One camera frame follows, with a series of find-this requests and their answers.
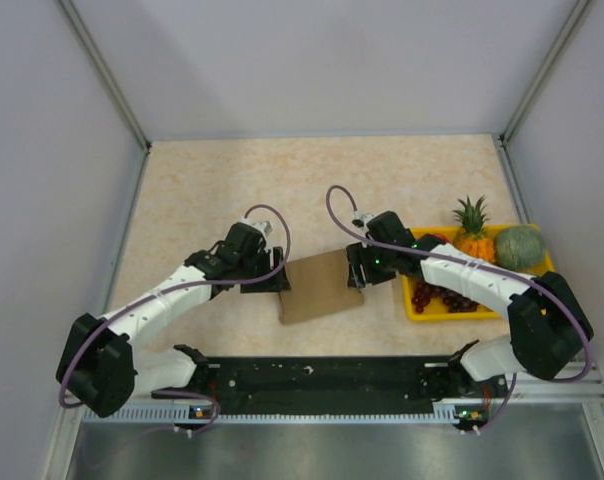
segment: white wall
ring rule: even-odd
[[[76,0],[152,139],[501,132],[575,0]]]
[[[604,0],[511,148],[535,220],[594,326],[604,374]]]
[[[55,3],[0,2],[0,479],[42,466],[57,361],[103,301],[140,160]]]

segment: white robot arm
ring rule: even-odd
[[[400,273],[458,292],[508,320],[509,335],[475,342],[453,356],[476,382],[522,371],[552,380],[593,337],[582,308],[557,273],[514,273],[435,236],[416,239],[395,212],[356,211],[353,223],[365,232],[366,242],[347,247],[350,286],[375,285]]]
[[[184,312],[236,284],[242,293],[288,290],[282,249],[267,248],[270,232],[268,222],[250,223],[243,218],[225,240],[211,250],[193,253],[137,300],[99,319],[90,314],[78,318],[56,373],[64,390],[106,417],[130,397],[187,385],[201,357],[197,350],[176,346],[149,354],[142,348]]]

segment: green melon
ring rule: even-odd
[[[529,225],[517,225],[502,230],[495,237],[497,264],[507,270],[521,271],[544,260],[546,245],[542,234]]]

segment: cable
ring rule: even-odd
[[[255,277],[255,278],[244,279],[244,280],[240,280],[240,279],[238,279],[238,280],[198,280],[196,282],[185,282],[185,283],[180,283],[178,285],[173,285],[171,287],[160,290],[159,293],[161,295],[168,295],[169,293],[175,292],[177,290],[181,290],[183,288],[199,287],[200,285],[250,285],[253,283],[263,282],[264,280],[267,280],[267,279],[273,277],[274,275],[277,275],[278,272],[284,268],[284,265],[286,264],[287,260],[289,259],[289,254],[291,253],[291,231],[289,230],[289,226],[287,225],[286,220],[284,220],[284,217],[282,216],[282,214],[270,205],[265,205],[265,204],[254,205],[247,210],[247,212],[244,214],[244,216],[248,217],[248,215],[251,212],[253,212],[254,210],[257,210],[257,209],[264,209],[264,210],[269,210],[270,212],[272,212],[276,217],[278,217],[278,220],[282,224],[282,228],[284,228],[284,233],[286,235],[286,249],[284,251],[284,258],[283,258],[282,262],[280,262],[280,264],[276,268],[274,268],[273,270],[271,270],[269,273],[267,273],[265,275],[261,275],[259,277]],[[75,356],[69,363],[69,366],[67,367],[66,371],[64,372],[64,376],[62,377],[62,381],[60,382],[60,390],[58,392],[58,403],[60,404],[60,407],[77,408],[77,407],[82,406],[82,402],[68,403],[66,401],[65,396],[66,396],[66,391],[68,389],[69,381],[71,379],[71,375],[72,375],[73,371],[77,368],[78,363],[80,362],[80,359],[86,353],[86,351],[89,349],[91,344],[95,341],[95,339],[98,338],[100,336],[100,334],[104,330],[109,328],[114,322],[116,322],[120,318],[128,315],[130,312],[132,312],[136,308],[141,307],[142,305],[145,305],[146,303],[154,300],[155,298],[157,298],[157,296],[155,294],[147,295],[146,297],[142,297],[141,299],[127,305],[122,310],[120,310],[119,312],[114,314],[107,321],[103,322],[98,328],[96,328],[93,331],[93,333],[91,335],[89,335],[89,337],[84,341],[82,346],[78,349],[77,353],[75,354]]]
[[[518,380],[518,374],[514,373],[513,377],[511,377],[511,386],[509,387],[509,390],[506,392],[506,395],[504,395],[504,399],[502,400],[502,403],[500,403],[500,406],[498,407],[498,409],[495,411],[495,413],[493,415],[491,415],[491,417],[487,420],[487,422],[482,425],[481,427],[478,427],[477,429],[477,433],[478,435],[484,431],[486,431],[487,428],[489,428],[489,425],[492,425],[495,421],[497,421],[498,418],[500,418],[502,416],[502,414],[504,413],[504,410],[506,410],[506,404],[509,403],[509,400],[511,400],[511,396],[513,395],[513,392],[515,391],[515,383]]]
[[[181,390],[171,390],[171,389],[156,390],[153,393],[160,394],[160,395],[164,394],[164,395],[172,395],[172,396],[181,396],[183,398],[195,398],[195,399],[199,399],[199,400],[206,400],[213,405],[213,408],[214,408],[213,415],[211,415],[211,418],[209,419],[209,421],[207,423],[205,423],[199,429],[191,430],[191,432],[192,432],[191,435],[198,435],[200,433],[204,433],[207,430],[209,430],[213,426],[213,423],[220,416],[220,413],[222,412],[222,407],[220,406],[219,402],[215,398],[209,397],[207,395],[202,395],[201,393],[184,392]],[[134,437],[130,438],[129,440],[118,445],[116,448],[113,449],[113,451],[109,455],[102,458],[99,462],[93,462],[93,461],[89,460],[89,457],[87,454],[87,444],[85,441],[86,435],[83,433],[82,437],[79,440],[79,442],[81,443],[82,460],[84,461],[85,465],[89,468],[89,470],[97,470],[97,469],[101,468],[102,466],[104,466],[104,464],[107,463],[109,460],[111,460],[113,457],[117,457],[118,455],[120,455],[122,452],[124,452],[124,450],[129,448],[131,445],[133,445],[135,442],[140,440],[142,437],[146,437],[147,435],[150,435],[155,432],[165,432],[165,431],[169,431],[169,430],[175,431],[176,428],[178,428],[178,427],[174,427],[171,425],[160,425],[160,426],[156,426],[156,427],[147,428],[146,430],[141,431],[140,433],[138,433]]]
[[[359,240],[360,242],[372,245],[374,247],[386,248],[388,250],[395,250],[396,252],[408,253],[410,255],[417,255],[419,257],[425,257],[425,258],[433,257],[433,258],[437,258],[439,260],[445,260],[447,262],[457,263],[457,264],[464,265],[464,266],[474,266],[475,265],[475,263],[469,264],[469,262],[467,262],[466,260],[462,260],[462,259],[456,258],[456,257],[451,257],[449,255],[443,255],[441,253],[435,253],[435,252],[425,252],[423,250],[416,250],[413,248],[401,247],[399,245],[392,245],[390,243],[378,242],[376,240],[372,240],[370,238],[359,235],[358,233],[350,230],[342,222],[340,222],[340,220],[337,218],[337,216],[333,212],[333,208],[331,208],[331,193],[333,192],[333,190],[340,190],[342,192],[345,192],[347,194],[347,196],[349,197],[349,200],[351,200],[351,204],[353,205],[354,210],[357,210],[357,205],[356,205],[355,200],[353,199],[353,196],[351,195],[351,193],[348,192],[348,190],[341,185],[332,185],[331,187],[329,187],[329,189],[326,192],[326,208],[329,212],[329,216],[331,217],[331,220],[333,220],[333,222],[338,226],[338,228],[340,228],[342,231],[344,231],[347,235],[350,235],[351,237]],[[577,318],[575,318],[573,313],[571,313],[571,311],[566,307],[566,305],[564,305],[562,303],[562,301],[558,297],[556,297],[551,291],[544,288],[542,285],[539,285],[539,284],[535,283],[534,281],[529,280],[528,278],[521,277],[517,273],[510,272],[508,270],[503,270],[501,268],[482,265],[481,263],[477,266],[477,268],[479,268],[480,270],[484,270],[485,272],[494,273],[494,274],[501,275],[504,277],[512,278],[513,280],[521,282],[521,283],[527,285],[528,287],[531,287],[531,288],[537,290],[542,295],[544,295],[546,298],[551,300],[551,302],[560,309],[562,314],[567,318],[569,323],[571,323],[571,325],[575,329],[578,337],[580,338],[580,342],[582,343],[582,348],[584,349],[584,356],[585,356],[584,367],[582,368],[582,371],[580,373],[578,373],[577,375],[575,375],[573,377],[556,378],[553,380],[548,380],[549,382],[572,383],[572,382],[577,382],[579,380],[582,380],[584,377],[586,377],[589,374],[589,372],[591,371],[592,363],[593,363],[593,360],[592,360],[593,352],[591,351],[591,346],[589,345],[589,339],[586,337]]]
[[[484,399],[482,400],[482,410],[488,411],[491,407],[491,392],[486,383],[482,386],[482,394],[484,396]]]

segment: cardboard piece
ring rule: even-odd
[[[347,287],[348,269],[344,249],[287,262],[291,290],[280,293],[280,321],[304,322],[364,304],[362,292]]]

